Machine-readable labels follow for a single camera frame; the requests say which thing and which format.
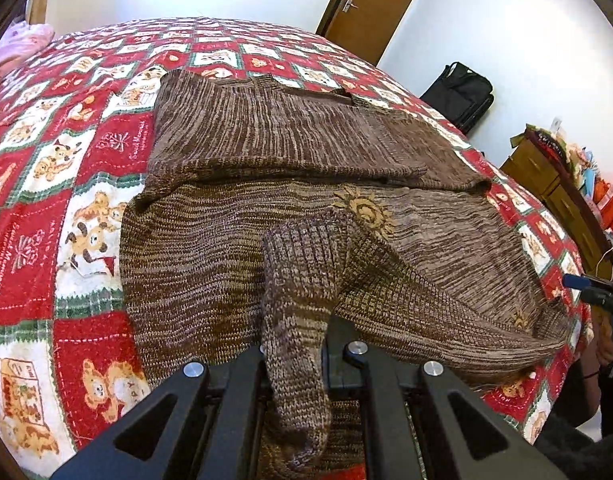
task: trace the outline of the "brown knitted sweater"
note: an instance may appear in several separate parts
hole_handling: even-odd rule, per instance
[[[269,76],[174,71],[155,132],[120,240],[142,364],[157,385],[190,360],[263,343],[263,475],[362,460],[357,407],[330,405],[322,384],[332,312],[398,358],[442,361],[474,384],[564,345],[567,316],[488,182],[424,121]]]

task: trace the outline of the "wooden dresser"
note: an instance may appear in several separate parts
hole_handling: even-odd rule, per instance
[[[527,128],[524,139],[504,162],[502,170],[553,213],[577,244],[584,270],[594,274],[611,245],[567,170],[545,154],[534,130]],[[611,278],[611,263],[611,257],[600,262],[600,277]]]

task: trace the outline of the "quilt pattern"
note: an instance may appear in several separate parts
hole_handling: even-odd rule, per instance
[[[484,396],[533,442],[593,336],[589,308],[560,285],[582,270],[577,248],[542,204],[442,115],[322,37],[239,20],[140,20],[63,36],[0,80],[0,436],[29,477],[50,476],[149,393],[118,248],[124,209],[144,183],[160,78],[183,67],[210,78],[270,73],[407,110],[493,180],[491,206],[575,326],[554,358]]]

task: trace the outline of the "cable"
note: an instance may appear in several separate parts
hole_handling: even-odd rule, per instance
[[[604,257],[609,254],[611,251],[613,251],[613,246],[611,246],[608,250],[605,251],[605,253],[602,255],[602,258],[600,258],[598,260],[598,263],[595,265],[595,275],[596,277],[598,277],[598,269],[600,268],[600,264],[602,263]],[[611,281],[613,281],[613,265],[611,266]]]

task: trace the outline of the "green stripe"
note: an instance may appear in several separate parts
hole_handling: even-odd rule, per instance
[[[144,184],[146,180],[146,173],[131,173],[125,176],[114,176],[110,173],[101,171],[94,174],[86,183],[75,186],[73,189],[74,194],[83,194],[90,190],[92,187],[104,182],[111,184],[113,187],[122,189],[125,187],[139,186]]]
[[[558,266],[560,266],[560,270],[562,270],[562,264],[564,263],[565,258],[567,257],[567,254],[568,254],[569,258],[571,259],[571,261],[573,261],[573,263],[575,263],[575,260],[573,259],[573,254],[571,254],[571,251],[569,251],[569,249],[567,249],[565,247],[564,250],[562,251],[562,254],[560,254],[560,257],[556,260]]]
[[[51,319],[25,320],[16,325],[0,326],[0,344],[46,341],[52,330]]]
[[[84,296],[56,298],[53,317],[55,319],[81,319],[116,310],[124,310],[122,291],[103,288]]]
[[[511,425],[514,430],[522,431],[522,425],[510,415],[504,415],[504,420]]]
[[[48,477],[35,474],[26,468],[22,468],[22,472],[29,478],[29,480],[48,480]]]
[[[69,178],[64,182],[61,182],[58,186],[53,186],[48,189],[43,189],[42,191],[26,191],[23,190],[19,193],[19,195],[14,199],[13,195],[7,200],[7,206],[13,206],[17,202],[21,203],[32,203],[32,202],[40,202],[45,198],[56,195],[65,189],[71,189],[73,183],[75,182],[75,177]]]

